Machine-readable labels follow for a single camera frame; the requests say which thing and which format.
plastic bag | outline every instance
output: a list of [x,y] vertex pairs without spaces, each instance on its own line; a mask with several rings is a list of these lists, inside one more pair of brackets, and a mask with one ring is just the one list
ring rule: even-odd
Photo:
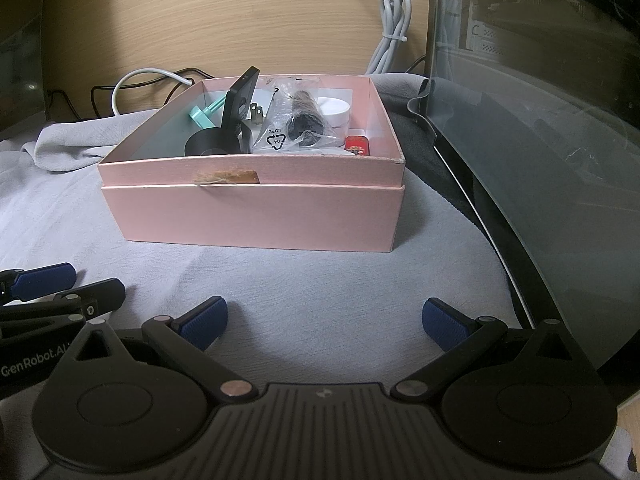
[[273,98],[264,118],[254,153],[292,153],[342,146],[318,109],[317,78],[283,77],[270,82]]

white lid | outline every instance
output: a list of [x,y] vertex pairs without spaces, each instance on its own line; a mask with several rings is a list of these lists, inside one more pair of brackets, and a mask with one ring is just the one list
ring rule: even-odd
[[318,108],[331,126],[342,126],[349,122],[351,106],[347,101],[335,97],[319,97]]

cardboard box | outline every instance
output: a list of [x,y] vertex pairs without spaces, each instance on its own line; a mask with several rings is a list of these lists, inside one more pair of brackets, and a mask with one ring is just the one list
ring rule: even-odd
[[[262,76],[254,102],[267,110]],[[371,156],[183,156],[190,119],[236,78],[201,81],[156,112],[98,165],[102,192],[127,240],[273,249],[390,251],[404,186],[404,156],[367,76],[313,76],[320,96],[351,104],[348,135]],[[213,117],[220,123],[220,117]],[[260,184],[199,185],[211,173],[255,171]]]

blue textured pad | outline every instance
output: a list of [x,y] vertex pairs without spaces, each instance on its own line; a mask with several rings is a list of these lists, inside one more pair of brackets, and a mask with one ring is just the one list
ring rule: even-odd
[[206,350],[226,329],[226,301],[215,296],[176,319],[174,330],[200,350]]
[[472,333],[468,324],[450,316],[431,299],[427,300],[422,308],[422,327],[445,352],[462,343]]
[[67,290],[76,282],[76,270],[71,264],[57,264],[20,273],[9,294],[20,301],[31,301]]

